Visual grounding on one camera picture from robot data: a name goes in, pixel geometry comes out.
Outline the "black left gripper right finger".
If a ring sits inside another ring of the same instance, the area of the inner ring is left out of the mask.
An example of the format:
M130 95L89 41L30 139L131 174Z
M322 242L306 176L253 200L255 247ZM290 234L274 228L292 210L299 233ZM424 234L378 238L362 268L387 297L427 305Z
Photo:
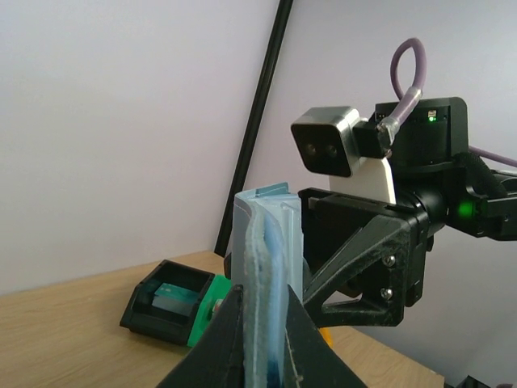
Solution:
M327 345L289 290L284 347L284 386L300 388L354 388L366 384Z

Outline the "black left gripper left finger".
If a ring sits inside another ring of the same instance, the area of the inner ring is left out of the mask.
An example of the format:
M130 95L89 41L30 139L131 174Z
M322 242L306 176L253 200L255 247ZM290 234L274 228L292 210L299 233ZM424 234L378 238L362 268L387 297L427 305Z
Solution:
M243 288L231 288L199 342L159 383L170 388L244 386Z

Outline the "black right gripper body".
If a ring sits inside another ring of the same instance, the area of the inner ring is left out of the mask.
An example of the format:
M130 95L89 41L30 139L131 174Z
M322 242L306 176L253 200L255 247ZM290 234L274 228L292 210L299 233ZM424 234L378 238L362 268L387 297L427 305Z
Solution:
M447 210L434 188L400 195L391 205L315 188L300 191L303 251L312 275L306 302L338 290L377 303L387 288L405 307L421 298L426 254Z

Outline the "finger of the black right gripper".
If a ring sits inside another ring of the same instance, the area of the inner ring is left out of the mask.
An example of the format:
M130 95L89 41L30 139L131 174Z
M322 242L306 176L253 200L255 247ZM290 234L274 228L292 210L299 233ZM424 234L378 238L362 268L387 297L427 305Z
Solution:
M395 327L420 300L428 223L376 215L316 272L304 308L317 327Z

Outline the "blue card holder wallet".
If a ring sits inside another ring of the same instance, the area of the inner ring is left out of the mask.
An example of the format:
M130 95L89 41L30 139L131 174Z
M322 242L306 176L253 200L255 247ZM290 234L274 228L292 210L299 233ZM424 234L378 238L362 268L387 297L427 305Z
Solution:
M288 304L303 296L301 200L288 183L239 192L233 203L231 281L243 288L246 387L284 384Z

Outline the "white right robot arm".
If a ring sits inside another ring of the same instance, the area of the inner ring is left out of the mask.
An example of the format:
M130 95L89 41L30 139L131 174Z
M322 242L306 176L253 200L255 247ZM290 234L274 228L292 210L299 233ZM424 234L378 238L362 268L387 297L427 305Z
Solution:
M291 127L305 167L330 179L299 194L312 275L303 304L318 327L398 325L422 296L445 226L516 238L516 176L469 150L465 101L420 101L389 140L394 108L379 103L366 120L350 107L312 108Z

